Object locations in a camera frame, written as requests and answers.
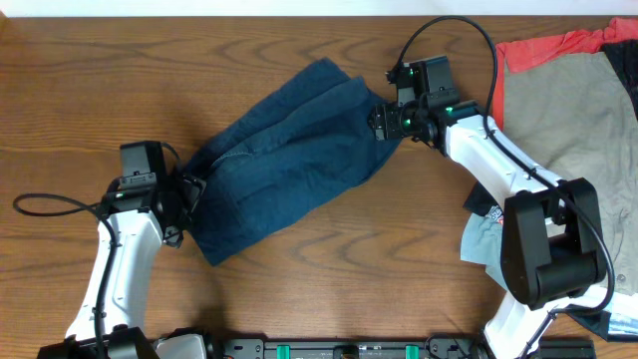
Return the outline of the dark blue denim shorts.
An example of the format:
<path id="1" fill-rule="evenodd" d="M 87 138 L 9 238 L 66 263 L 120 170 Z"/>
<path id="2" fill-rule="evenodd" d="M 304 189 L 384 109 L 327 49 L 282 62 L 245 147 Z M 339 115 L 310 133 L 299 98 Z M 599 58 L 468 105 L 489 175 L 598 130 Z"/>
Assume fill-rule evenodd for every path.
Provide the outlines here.
<path id="1" fill-rule="evenodd" d="M 365 183 L 392 156 L 367 124 L 381 103 L 328 58 L 303 69 L 185 165 L 206 183 L 190 231 L 211 265 Z"/>

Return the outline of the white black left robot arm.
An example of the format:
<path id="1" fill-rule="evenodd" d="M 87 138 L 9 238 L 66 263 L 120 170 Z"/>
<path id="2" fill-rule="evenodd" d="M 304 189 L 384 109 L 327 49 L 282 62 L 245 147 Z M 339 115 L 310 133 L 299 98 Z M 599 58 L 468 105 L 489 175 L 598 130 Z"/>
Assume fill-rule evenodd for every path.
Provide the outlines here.
<path id="1" fill-rule="evenodd" d="M 99 246 L 78 314 L 41 358 L 208 358 L 213 346 L 195 329 L 150 340 L 144 333 L 150 280 L 163 246 L 178 247 L 205 189 L 192 176 L 157 173 L 116 179 L 93 208 Z"/>

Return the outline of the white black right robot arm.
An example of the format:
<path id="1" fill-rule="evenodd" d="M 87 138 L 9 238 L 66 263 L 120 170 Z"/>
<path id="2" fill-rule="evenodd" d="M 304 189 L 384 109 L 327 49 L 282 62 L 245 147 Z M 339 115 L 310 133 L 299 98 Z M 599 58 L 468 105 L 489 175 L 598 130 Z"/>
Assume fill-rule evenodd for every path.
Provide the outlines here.
<path id="1" fill-rule="evenodd" d="M 611 280 L 598 196 L 586 179 L 565 180 L 536 163 L 474 102 L 377 105 L 368 123 L 380 141 L 411 138 L 468 170 L 503 211 L 499 265 L 507 294 L 483 332 L 495 358 L 523 358 L 561 313 L 597 315 L 611 302 L 581 298 Z"/>

